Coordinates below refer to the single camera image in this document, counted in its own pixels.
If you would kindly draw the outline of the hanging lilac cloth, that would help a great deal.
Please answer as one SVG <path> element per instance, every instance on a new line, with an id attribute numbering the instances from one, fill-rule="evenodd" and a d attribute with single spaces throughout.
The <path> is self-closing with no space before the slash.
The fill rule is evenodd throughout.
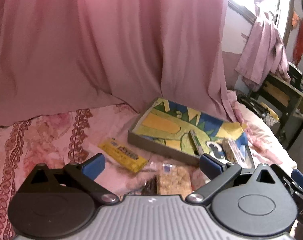
<path id="1" fill-rule="evenodd" d="M 290 82 L 283 39 L 269 13 L 261 8 L 265 0 L 254 0 L 256 21 L 235 70 L 248 88 L 257 91 L 271 73 Z"/>

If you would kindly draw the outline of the long nut bar clear wrapper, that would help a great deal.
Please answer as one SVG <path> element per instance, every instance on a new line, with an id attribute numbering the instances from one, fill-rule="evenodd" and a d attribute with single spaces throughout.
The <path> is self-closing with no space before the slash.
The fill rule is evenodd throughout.
<path id="1" fill-rule="evenodd" d="M 225 152 L 226 158 L 229 162 L 239 164 L 243 168 L 247 168 L 245 157 L 239 150 L 234 140 L 224 138 L 221 142 L 222 149 Z"/>

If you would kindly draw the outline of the red hanging decoration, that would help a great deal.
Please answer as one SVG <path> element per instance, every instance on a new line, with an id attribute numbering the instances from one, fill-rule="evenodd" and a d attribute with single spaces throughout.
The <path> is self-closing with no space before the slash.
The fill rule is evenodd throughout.
<path id="1" fill-rule="evenodd" d="M 299 27 L 299 29 L 292 54 L 292 62 L 295 66 L 298 66 L 303 56 L 303 19 L 300 18 L 298 14 L 294 11 L 292 16 L 292 28 L 295 29 L 297 27 Z"/>

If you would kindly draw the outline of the pink curtain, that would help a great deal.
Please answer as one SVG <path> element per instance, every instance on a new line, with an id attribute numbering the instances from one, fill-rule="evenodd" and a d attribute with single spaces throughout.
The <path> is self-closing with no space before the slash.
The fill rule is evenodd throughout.
<path id="1" fill-rule="evenodd" d="M 163 97 L 227 121 L 227 0 L 0 0 L 0 126 Z"/>

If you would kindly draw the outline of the green white pickle snack pouch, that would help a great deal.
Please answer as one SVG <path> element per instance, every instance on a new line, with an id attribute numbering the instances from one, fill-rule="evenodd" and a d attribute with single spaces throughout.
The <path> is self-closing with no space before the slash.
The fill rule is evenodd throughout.
<path id="1" fill-rule="evenodd" d="M 202 156 L 204 154 L 204 151 L 203 151 L 202 145 L 196 135 L 196 132 L 191 129 L 189 134 L 194 143 L 195 151 L 196 151 L 197 155 Z"/>

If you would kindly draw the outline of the dark wooden cabinet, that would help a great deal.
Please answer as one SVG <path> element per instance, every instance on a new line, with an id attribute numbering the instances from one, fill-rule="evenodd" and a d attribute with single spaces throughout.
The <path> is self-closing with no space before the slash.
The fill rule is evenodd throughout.
<path id="1" fill-rule="evenodd" d="M 289 150 L 303 130 L 303 91 L 302 73 L 289 63 L 290 82 L 269 74 L 256 92 L 251 92 L 254 99 L 263 98 L 278 111 L 279 129 L 276 138 Z"/>

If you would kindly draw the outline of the oat crisp bar clear wrapper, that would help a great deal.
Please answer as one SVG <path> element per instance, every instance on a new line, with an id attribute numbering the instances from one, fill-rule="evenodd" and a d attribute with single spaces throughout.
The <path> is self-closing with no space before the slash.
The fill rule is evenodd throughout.
<path id="1" fill-rule="evenodd" d="M 192 184 L 188 169 L 184 166 L 163 164 L 160 173 L 156 176 L 158 195 L 181 195 L 186 198 L 192 193 Z"/>

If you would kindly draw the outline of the yellow snack packet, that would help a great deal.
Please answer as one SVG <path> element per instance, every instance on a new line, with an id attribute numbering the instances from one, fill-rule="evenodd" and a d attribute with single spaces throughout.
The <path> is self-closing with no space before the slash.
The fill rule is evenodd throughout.
<path id="1" fill-rule="evenodd" d="M 115 138 L 103 141 L 98 147 L 122 167 L 133 173 L 140 172 L 149 161 L 127 148 L 124 144 L 121 144 Z"/>

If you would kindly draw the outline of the grey cardboard tray colourful lining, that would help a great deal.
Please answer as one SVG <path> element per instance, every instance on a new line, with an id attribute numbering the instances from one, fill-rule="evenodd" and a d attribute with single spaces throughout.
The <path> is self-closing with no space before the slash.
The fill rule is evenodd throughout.
<path id="1" fill-rule="evenodd" d="M 245 128 L 239 122 L 227 122 L 196 109 L 164 99 L 155 99 L 128 130 L 128 143 L 143 150 L 197 166 L 200 156 L 190 137 L 194 130 L 205 154 L 227 163 L 221 142 L 235 141 L 248 168 L 254 167 Z"/>

